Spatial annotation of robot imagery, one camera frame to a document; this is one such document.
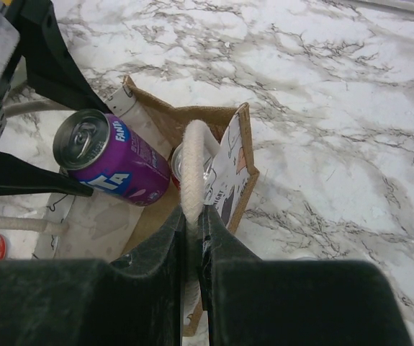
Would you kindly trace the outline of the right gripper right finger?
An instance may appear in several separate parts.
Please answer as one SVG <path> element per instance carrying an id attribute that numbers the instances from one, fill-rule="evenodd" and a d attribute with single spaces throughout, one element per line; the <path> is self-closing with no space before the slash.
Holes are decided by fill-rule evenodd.
<path id="1" fill-rule="evenodd" d="M 211 345 L 405 345 L 390 284 L 370 262 L 263 260 L 216 209 L 199 217 Z"/>

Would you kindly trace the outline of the jute canvas tote bag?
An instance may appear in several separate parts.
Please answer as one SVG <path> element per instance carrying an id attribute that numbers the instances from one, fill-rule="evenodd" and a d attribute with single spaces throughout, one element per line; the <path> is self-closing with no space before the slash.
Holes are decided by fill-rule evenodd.
<path id="1" fill-rule="evenodd" d="M 73 113 L 60 126 L 53 153 L 67 175 L 0 152 L 0 192 L 99 190 L 146 206 L 161 199 L 171 180 L 167 161 L 103 110 Z M 204 204 L 202 169 L 196 159 L 192 166 L 181 206 L 115 261 L 0 262 L 0 345 L 174 345 L 190 270 L 207 296 L 212 340 L 241 343 L 255 327 L 256 294 L 238 282 L 249 278 L 258 257 Z"/>

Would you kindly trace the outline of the purple fanta can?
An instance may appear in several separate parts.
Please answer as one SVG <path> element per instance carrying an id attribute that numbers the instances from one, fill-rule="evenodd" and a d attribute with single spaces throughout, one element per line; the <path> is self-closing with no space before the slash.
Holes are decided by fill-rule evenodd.
<path id="1" fill-rule="evenodd" d="M 68 175 L 138 206 L 159 200 L 170 183 L 166 159 L 113 114 L 81 110 L 53 140 L 53 156 Z"/>

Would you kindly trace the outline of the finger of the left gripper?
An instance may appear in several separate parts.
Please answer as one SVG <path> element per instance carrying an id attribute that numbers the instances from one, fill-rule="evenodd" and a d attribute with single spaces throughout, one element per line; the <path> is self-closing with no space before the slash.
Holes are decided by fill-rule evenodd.
<path id="1" fill-rule="evenodd" d="M 90 197 L 93 190 L 80 182 L 33 166 L 11 154 L 0 152 L 0 196 L 63 193 Z"/>
<path id="2" fill-rule="evenodd" d="M 69 53 L 51 1 L 23 1 L 17 29 L 30 87 L 72 110 L 109 111 Z"/>

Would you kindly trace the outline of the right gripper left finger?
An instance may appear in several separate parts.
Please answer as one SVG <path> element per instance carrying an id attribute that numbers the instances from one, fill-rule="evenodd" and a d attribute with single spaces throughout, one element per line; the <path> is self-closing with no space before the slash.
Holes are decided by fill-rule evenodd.
<path id="1" fill-rule="evenodd" d="M 185 219 L 113 262 L 0 261 L 0 345 L 180 345 Z"/>

